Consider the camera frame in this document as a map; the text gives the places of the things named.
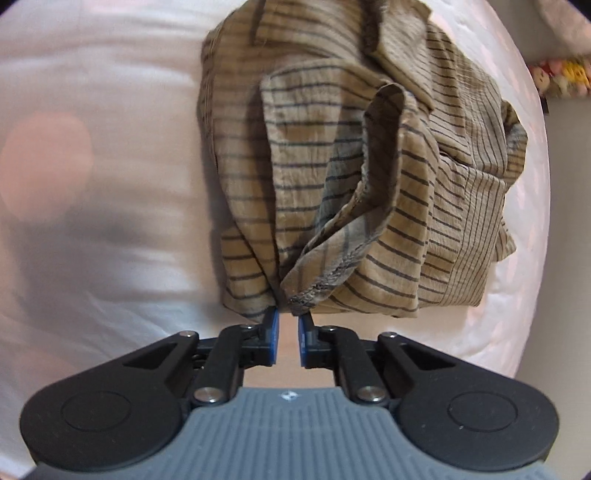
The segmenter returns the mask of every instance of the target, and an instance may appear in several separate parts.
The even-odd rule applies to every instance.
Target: beige striped fabric
[[[415,0],[248,0],[203,48],[202,125],[248,318],[477,305],[515,245],[527,136]]]

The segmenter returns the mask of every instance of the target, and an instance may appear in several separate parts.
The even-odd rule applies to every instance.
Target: bed
[[[195,112],[201,43],[240,3],[20,0],[0,17],[0,476],[33,465],[18,416],[39,388],[179,330],[207,337],[242,322],[220,303],[229,214]],[[528,131],[505,207],[517,252],[493,266],[479,307],[316,322],[362,338],[395,330],[514,375],[546,252],[543,114],[485,0],[427,3]],[[326,382],[297,369],[295,321],[283,314],[281,326],[280,367],[247,382]]]

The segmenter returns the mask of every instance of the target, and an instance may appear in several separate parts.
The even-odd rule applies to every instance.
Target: gray gripper base
[[[234,400],[194,410],[163,450],[111,472],[40,465],[27,480],[556,480],[541,463],[468,472],[429,457],[384,408],[350,402],[338,387],[241,388]]]

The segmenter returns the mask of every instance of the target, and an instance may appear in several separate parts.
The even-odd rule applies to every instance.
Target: stuffed toy
[[[529,66],[542,98],[576,98],[591,96],[591,60],[546,60]]]

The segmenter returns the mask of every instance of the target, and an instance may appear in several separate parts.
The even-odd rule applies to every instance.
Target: screw
[[[357,390],[357,398],[367,403],[377,403],[386,398],[386,391],[382,387],[368,385]]]
[[[223,396],[223,391],[216,387],[201,387],[193,392],[195,400],[203,403],[217,403]]]

